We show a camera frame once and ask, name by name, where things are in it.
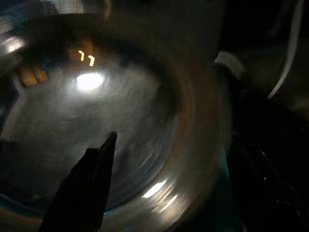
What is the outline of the stainless steel bowl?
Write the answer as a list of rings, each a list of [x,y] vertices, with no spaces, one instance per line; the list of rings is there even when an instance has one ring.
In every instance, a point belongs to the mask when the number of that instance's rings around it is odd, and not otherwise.
[[[214,60],[227,0],[0,0],[0,232],[175,232],[212,200],[231,135]]]

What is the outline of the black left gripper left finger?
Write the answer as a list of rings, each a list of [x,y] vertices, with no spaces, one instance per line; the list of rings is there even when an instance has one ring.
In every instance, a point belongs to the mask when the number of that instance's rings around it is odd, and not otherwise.
[[[117,133],[89,148],[59,187],[38,232],[98,232],[106,207]]]

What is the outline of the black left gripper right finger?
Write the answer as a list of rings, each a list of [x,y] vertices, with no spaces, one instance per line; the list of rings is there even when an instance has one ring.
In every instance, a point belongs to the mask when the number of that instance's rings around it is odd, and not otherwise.
[[[309,210],[263,151],[232,145],[228,171],[247,232],[309,232]]]

